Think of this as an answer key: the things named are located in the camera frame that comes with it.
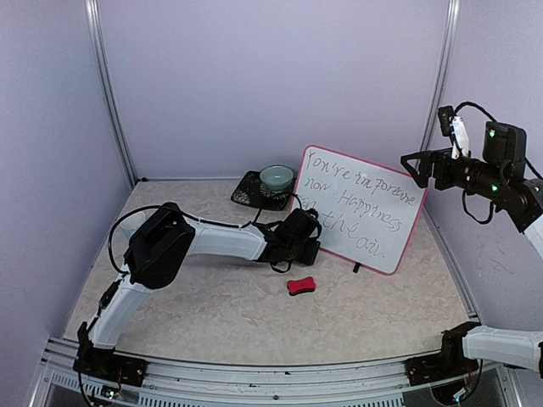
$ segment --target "beige table surface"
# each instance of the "beige table surface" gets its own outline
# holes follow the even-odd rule
[[[256,210],[230,201],[236,181],[140,182],[123,212],[176,202],[207,219],[243,223]],[[264,212],[260,220],[283,219]],[[115,233],[117,259],[127,240]],[[241,365],[380,360],[436,350],[440,332],[467,320],[450,272],[422,216],[398,272],[382,276],[320,252],[316,264],[284,275],[269,265],[189,256],[176,280],[153,293],[120,336],[118,350]],[[290,297],[287,281],[313,276],[316,291]],[[116,273],[102,248],[65,337],[95,312]]]

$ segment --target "red and black eraser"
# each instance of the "red and black eraser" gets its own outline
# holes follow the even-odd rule
[[[292,296],[302,293],[313,293],[316,285],[313,277],[302,278],[301,280],[291,280],[287,282],[288,293]]]

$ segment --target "green bowl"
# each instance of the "green bowl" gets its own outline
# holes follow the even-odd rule
[[[260,181],[273,192],[288,188],[294,179],[294,172],[284,165],[271,165],[260,172]]]

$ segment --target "wall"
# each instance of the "wall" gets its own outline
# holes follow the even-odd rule
[[[101,2],[137,173],[297,168],[311,143],[400,168],[422,139],[447,4]]]
[[[462,2],[454,58],[443,104],[472,100],[498,121],[528,133],[527,156],[543,170],[543,3]],[[481,157],[485,117],[462,111],[473,155]],[[433,148],[446,145],[435,136]],[[526,176],[533,178],[527,170]],[[468,207],[479,217],[488,202],[471,197]],[[427,208],[459,264],[485,324],[511,329],[543,330],[543,261],[517,233],[506,214],[480,226],[462,211],[461,191],[430,191]],[[522,372],[528,406],[540,405],[543,383]]]
[[[98,82],[83,1],[0,13],[0,377],[23,405],[61,337],[129,187]]]

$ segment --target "whiteboard with pink frame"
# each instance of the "whiteboard with pink frame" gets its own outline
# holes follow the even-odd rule
[[[319,213],[322,249],[386,275],[400,267],[426,198],[407,174],[318,146],[305,149],[295,192]]]

